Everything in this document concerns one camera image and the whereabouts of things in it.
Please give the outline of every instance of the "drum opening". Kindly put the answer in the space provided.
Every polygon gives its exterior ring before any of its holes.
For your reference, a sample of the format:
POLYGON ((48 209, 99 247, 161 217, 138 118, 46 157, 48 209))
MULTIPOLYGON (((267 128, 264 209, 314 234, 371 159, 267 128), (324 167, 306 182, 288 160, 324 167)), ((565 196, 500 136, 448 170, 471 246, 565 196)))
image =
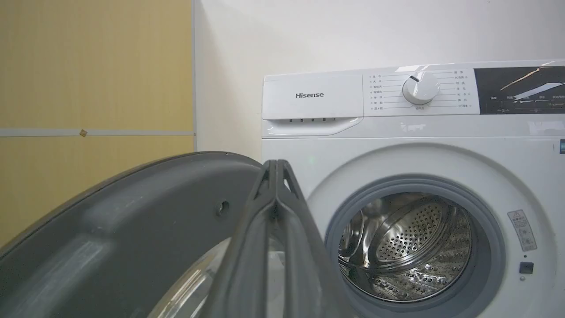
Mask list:
POLYGON ((340 270, 364 293, 417 302, 448 289, 473 248, 468 212, 440 196, 405 192, 365 205, 344 229, 340 270))
POLYGON ((428 175, 376 180, 355 191, 334 212, 325 245, 365 318, 476 317, 506 269, 504 239, 488 206, 463 186, 428 175))

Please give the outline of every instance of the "black display panel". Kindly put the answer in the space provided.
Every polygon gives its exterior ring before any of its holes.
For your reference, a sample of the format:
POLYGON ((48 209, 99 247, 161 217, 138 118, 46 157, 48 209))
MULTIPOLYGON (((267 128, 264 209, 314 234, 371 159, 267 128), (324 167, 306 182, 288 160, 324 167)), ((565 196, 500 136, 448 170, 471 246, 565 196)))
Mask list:
POLYGON ((565 114, 565 67, 476 68, 481 114, 565 114))

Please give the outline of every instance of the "stainless steel drum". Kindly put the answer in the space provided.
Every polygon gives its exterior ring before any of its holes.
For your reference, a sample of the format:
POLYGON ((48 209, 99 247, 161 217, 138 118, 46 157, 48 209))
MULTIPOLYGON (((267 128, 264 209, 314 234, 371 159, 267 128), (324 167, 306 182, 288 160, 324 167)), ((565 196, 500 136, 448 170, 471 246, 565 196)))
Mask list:
POLYGON ((365 206, 344 230, 343 274, 365 293, 415 302, 451 286, 471 256, 468 213, 438 196, 406 193, 365 206))

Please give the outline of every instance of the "white wall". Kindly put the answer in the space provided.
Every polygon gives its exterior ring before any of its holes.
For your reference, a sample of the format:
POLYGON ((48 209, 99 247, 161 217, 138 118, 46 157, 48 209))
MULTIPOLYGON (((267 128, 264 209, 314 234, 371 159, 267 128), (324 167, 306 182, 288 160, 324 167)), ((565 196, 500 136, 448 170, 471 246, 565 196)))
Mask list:
POLYGON ((264 75, 565 58, 565 0, 195 0, 199 151, 260 159, 264 75))

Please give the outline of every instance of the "screw hole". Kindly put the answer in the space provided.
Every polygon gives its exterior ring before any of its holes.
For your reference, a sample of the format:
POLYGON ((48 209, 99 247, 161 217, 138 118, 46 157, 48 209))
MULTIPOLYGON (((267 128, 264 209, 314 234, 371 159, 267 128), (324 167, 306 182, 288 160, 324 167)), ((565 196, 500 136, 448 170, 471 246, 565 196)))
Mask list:
POLYGON ((222 201, 216 206, 216 215, 223 216, 229 211, 229 202, 222 201))

